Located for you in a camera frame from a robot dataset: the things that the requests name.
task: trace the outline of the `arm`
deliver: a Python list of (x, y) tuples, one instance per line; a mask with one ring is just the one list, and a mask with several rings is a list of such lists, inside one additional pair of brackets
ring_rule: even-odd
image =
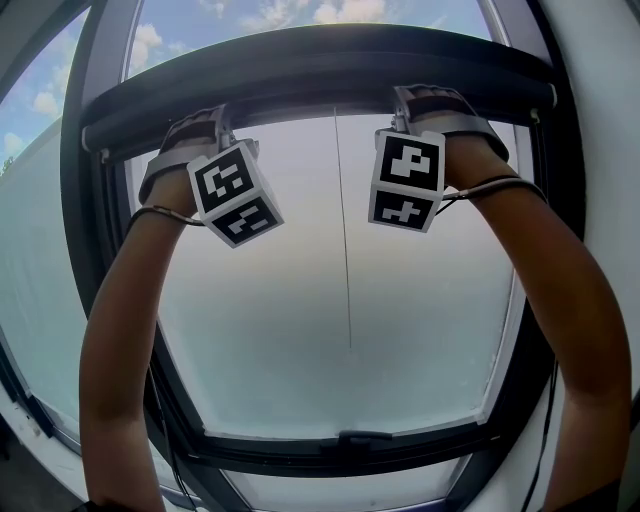
[[(458, 189), (513, 171), (478, 137), (447, 141)], [(475, 202), (511, 258), (566, 384), (544, 510), (619, 479), (628, 450), (631, 363), (620, 309), (584, 245), (534, 193), (506, 189)]]
[[(148, 204), (195, 213), (186, 171), (158, 179)], [(143, 414), (160, 291), (183, 227), (145, 214), (100, 287), (80, 361), (80, 437), (89, 499), (163, 511)]]

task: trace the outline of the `window latch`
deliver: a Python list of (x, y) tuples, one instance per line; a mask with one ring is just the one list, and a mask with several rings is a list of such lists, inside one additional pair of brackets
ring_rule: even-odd
[(320, 449), (327, 455), (350, 458), (369, 453), (372, 441), (391, 441), (392, 439), (393, 436), (387, 432), (342, 430), (336, 439), (323, 441)]

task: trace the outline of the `cloud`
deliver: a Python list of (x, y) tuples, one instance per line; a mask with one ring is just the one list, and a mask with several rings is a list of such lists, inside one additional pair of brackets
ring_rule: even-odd
[(62, 55), (64, 62), (71, 62), (76, 53), (78, 39), (71, 35), (69, 30), (64, 29), (49, 43), (47, 50)]
[(308, 0), (265, 0), (260, 4), (258, 15), (241, 18), (240, 25), (248, 32), (284, 28), (291, 25), (297, 11), (308, 3)]
[(198, 3), (205, 11), (215, 12), (218, 18), (222, 18), (227, 2), (228, 0), (198, 0)]
[(172, 54), (172, 57), (178, 57), (180, 55), (184, 55), (185, 53), (189, 53), (193, 51), (193, 48), (188, 47), (182, 41), (169, 43), (168, 47), (169, 47), (169, 51)]
[(448, 16), (443, 14), (436, 21), (434, 21), (428, 28), (440, 28), (445, 21), (447, 21)]
[(53, 84), (58, 88), (61, 94), (67, 91), (69, 83), (69, 73), (71, 73), (71, 64), (53, 67)]
[(131, 47), (131, 69), (139, 72), (144, 69), (149, 60), (149, 50), (162, 44), (162, 38), (151, 23), (138, 25), (136, 36)]
[(5, 157), (16, 156), (24, 148), (24, 141), (15, 133), (5, 133), (4, 135), (4, 155)]
[(33, 100), (33, 110), (40, 114), (50, 116), (52, 119), (58, 117), (58, 103), (50, 92), (39, 92)]
[(385, 8), (385, 0), (341, 0), (337, 5), (331, 0), (324, 0), (313, 19), (316, 23), (371, 23), (384, 21)]

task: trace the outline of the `black cable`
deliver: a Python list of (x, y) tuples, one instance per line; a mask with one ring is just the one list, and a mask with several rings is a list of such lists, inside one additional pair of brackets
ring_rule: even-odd
[(527, 507), (531, 502), (533, 491), (535, 491), (536, 489), (536, 484), (538, 483), (538, 477), (540, 476), (540, 464), (542, 463), (542, 456), (544, 455), (544, 449), (547, 446), (547, 437), (549, 434), (549, 427), (551, 426), (551, 412), (553, 411), (553, 399), (556, 394), (557, 381), (558, 381), (558, 361), (555, 361), (553, 363), (553, 371), (551, 373), (551, 380), (549, 382), (549, 402), (547, 405), (547, 414), (544, 418), (544, 428), (542, 430), (542, 446), (540, 447), (540, 456), (538, 457), (538, 464), (536, 465), (536, 470), (533, 473), (533, 479), (531, 480), (529, 491), (527, 492), (527, 496), (525, 497), (524, 503), (522, 504), (521, 512), (526, 512)]
[(455, 199), (452, 199), (451, 201), (449, 201), (447, 204), (445, 204), (442, 208), (440, 208), (437, 212), (436, 212), (436, 216), (440, 215), (443, 211), (445, 211), (447, 208), (449, 208), (449, 206), (451, 206), (453, 203), (455, 203), (456, 201), (460, 200), (459, 197), (456, 197)]
[(456, 194), (445, 195), (444, 200), (449, 199), (449, 202), (436, 212), (436, 216), (440, 215), (456, 201), (460, 201), (462, 199), (477, 199), (479, 197), (491, 195), (494, 192), (498, 192), (499, 190), (504, 190), (505, 188), (512, 187), (527, 188), (534, 192), (545, 203), (547, 202), (547, 198), (543, 194), (542, 190), (540, 190), (535, 184), (514, 176), (495, 176), (493, 178), (489, 178), (488, 180), (481, 181), (476, 186), (467, 190), (458, 192)]
[(151, 367), (149, 367), (149, 378), (151, 381), (151, 387), (153, 389), (153, 396), (155, 397), (156, 405), (158, 406), (158, 414), (160, 416), (160, 423), (162, 424), (162, 431), (164, 433), (164, 438), (167, 445), (167, 456), (169, 457), (169, 465), (171, 466), (171, 470), (173, 472), (173, 478), (175, 479), (178, 488), (180, 489), (182, 494), (184, 494), (184, 497), (189, 500), (192, 509), (195, 511), (197, 510), (196, 504), (193, 502), (193, 499), (191, 499), (191, 495), (187, 491), (184, 481), (182, 480), (182, 476), (180, 475), (180, 469), (176, 464), (176, 454), (173, 451), (173, 447), (171, 446), (171, 440), (169, 439), (169, 429), (167, 428), (167, 422), (164, 419), (164, 412), (162, 411), (162, 406), (160, 405), (160, 396), (158, 395), (158, 388), (156, 387), (156, 381), (153, 378), (153, 371), (151, 370)]
[(176, 222), (180, 222), (181, 224), (185, 224), (187, 226), (204, 226), (204, 224), (199, 220), (185, 217), (184, 215), (180, 215), (178, 212), (174, 212), (173, 210), (165, 208), (164, 206), (153, 205), (143, 206), (131, 216), (131, 220), (129, 221), (129, 225), (127, 226), (127, 233), (129, 233), (129, 231), (131, 230), (131, 226), (133, 226), (133, 224), (145, 213), (157, 213), (158, 215), (169, 217), (170, 219), (173, 219)]

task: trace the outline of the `forearm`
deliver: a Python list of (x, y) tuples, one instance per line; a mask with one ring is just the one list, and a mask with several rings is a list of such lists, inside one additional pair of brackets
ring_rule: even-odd
[[(510, 171), (506, 164), (492, 170)], [(595, 260), (535, 194), (506, 189), (476, 207), (507, 251), (574, 397), (629, 393), (620, 309)]]
[(146, 214), (133, 225), (100, 287), (80, 362), (81, 414), (138, 418), (160, 292), (183, 226)]

